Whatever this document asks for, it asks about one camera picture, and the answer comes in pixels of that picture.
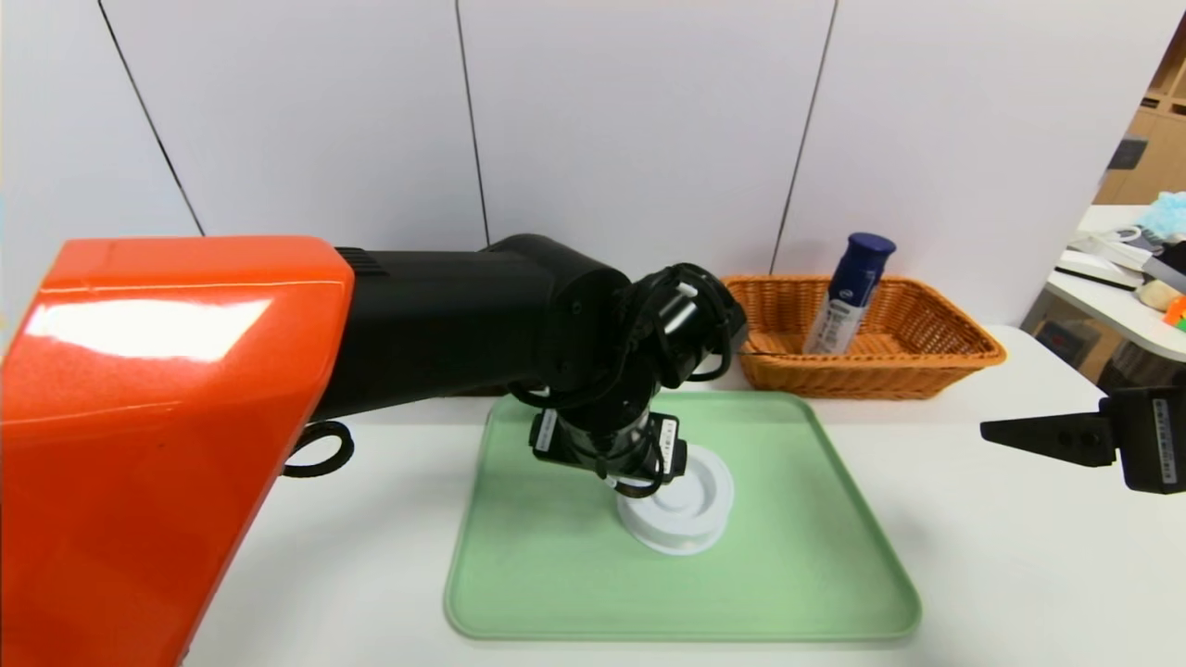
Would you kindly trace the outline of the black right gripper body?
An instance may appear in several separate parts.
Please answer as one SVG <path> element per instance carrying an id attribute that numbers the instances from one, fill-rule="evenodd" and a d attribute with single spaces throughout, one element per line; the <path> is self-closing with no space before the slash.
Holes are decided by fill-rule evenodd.
<path id="1" fill-rule="evenodd" d="M 1108 417 L 1131 491 L 1185 491 L 1185 388 L 1130 388 L 1108 398 Z"/>

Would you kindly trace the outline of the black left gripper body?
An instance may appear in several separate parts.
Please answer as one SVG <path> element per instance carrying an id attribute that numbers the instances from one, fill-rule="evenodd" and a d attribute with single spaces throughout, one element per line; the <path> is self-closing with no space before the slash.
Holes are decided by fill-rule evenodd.
<path id="1" fill-rule="evenodd" d="M 546 409 L 531 423 L 529 444 L 538 460 L 643 483 L 670 483 L 686 474 L 688 460 L 680 419 L 651 409 L 605 432 L 580 428 Z"/>

